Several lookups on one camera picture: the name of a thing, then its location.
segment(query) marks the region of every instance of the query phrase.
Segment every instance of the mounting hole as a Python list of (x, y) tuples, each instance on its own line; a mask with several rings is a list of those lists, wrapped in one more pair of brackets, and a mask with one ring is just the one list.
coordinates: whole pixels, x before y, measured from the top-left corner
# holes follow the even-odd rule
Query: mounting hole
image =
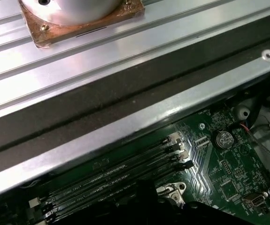
[(262, 52), (262, 58), (267, 61), (270, 62), (270, 49), (264, 50)]
[(184, 185), (184, 184), (180, 184), (178, 187), (179, 187), (181, 190), (184, 190), (184, 189), (185, 189), (185, 185)]
[(38, 0), (39, 4), (42, 6), (48, 5), (50, 3), (50, 0)]

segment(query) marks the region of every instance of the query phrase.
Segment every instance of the motherboard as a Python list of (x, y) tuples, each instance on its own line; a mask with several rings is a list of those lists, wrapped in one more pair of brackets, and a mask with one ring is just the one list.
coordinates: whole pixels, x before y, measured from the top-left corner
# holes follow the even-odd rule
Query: motherboard
[(52, 179), (35, 180), (0, 204), (0, 225), (57, 225), (102, 201), (134, 197), (153, 180), (179, 207), (198, 201), (255, 225), (270, 225), (270, 173), (230, 109), (205, 109)]

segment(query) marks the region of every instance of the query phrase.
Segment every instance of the metal bracket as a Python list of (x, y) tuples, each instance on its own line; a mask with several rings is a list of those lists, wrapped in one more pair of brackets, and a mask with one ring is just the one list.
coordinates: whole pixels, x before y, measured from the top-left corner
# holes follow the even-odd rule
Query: metal bracket
[(163, 185), (157, 188), (157, 193), (159, 196), (174, 200), (178, 207), (182, 207), (185, 204), (185, 201), (182, 197), (182, 194), (185, 192), (185, 190), (186, 184), (179, 182)]

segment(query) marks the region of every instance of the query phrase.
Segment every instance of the cable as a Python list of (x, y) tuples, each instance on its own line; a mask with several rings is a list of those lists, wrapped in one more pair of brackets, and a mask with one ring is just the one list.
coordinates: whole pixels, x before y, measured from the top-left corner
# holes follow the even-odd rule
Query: cable
[(40, 179), (34, 180), (32, 183), (30, 183), (30, 185), (21, 186), (20, 188), (23, 188), (23, 189), (25, 189), (25, 188), (31, 188), (31, 187), (35, 186), (36, 184), (38, 184), (39, 181), (40, 181)]
[(240, 123), (240, 125), (245, 129), (251, 139), (260, 147), (260, 149), (270, 155), (270, 150), (268, 150), (257, 138), (255, 138), (252, 132), (244, 124)]

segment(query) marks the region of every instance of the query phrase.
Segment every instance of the black connector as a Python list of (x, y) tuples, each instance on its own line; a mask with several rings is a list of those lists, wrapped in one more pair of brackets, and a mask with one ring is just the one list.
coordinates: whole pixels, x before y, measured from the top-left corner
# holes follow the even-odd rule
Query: black connector
[(179, 171), (188, 170), (191, 167), (194, 167), (194, 163), (193, 163), (192, 160), (189, 160), (189, 161), (187, 161), (185, 163), (180, 163), (180, 164), (177, 165), (177, 169)]
[(179, 144), (174, 144), (168, 147), (167, 150), (168, 152), (174, 152), (174, 151), (181, 150), (181, 147), (179, 146)]

